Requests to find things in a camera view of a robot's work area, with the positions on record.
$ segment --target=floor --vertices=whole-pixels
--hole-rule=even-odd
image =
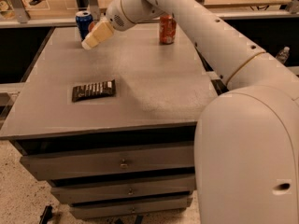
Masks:
[[[39,223],[47,205],[53,207],[49,224],[199,224],[196,192],[192,205],[184,210],[171,210],[139,216],[104,217],[77,220],[50,195],[46,182],[37,182],[20,164],[20,153],[8,142],[0,141],[0,224]]]

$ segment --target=drawer knob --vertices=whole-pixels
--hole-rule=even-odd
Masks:
[[[126,160],[123,159],[123,160],[121,161],[121,168],[122,168],[122,169],[127,169],[128,167],[129,167],[128,163],[126,163]]]
[[[128,192],[128,195],[129,196],[132,196],[134,193],[133,193],[133,190],[132,189],[129,189],[129,192]]]

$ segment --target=clear bottle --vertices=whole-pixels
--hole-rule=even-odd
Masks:
[[[288,60],[289,56],[290,56],[290,48],[285,47],[284,49],[281,49],[278,52],[275,58],[278,59],[278,61],[280,61],[281,63],[285,63]]]

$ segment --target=drawer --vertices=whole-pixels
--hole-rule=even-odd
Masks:
[[[187,208],[191,202],[192,195],[182,195],[166,198],[142,199],[134,202],[101,203],[71,207],[70,213],[77,219],[115,217]]]
[[[193,192],[194,189],[194,174],[188,174],[52,188],[51,193],[61,203],[86,203],[163,193]]]
[[[21,164],[37,180],[193,167],[193,141],[23,156]]]

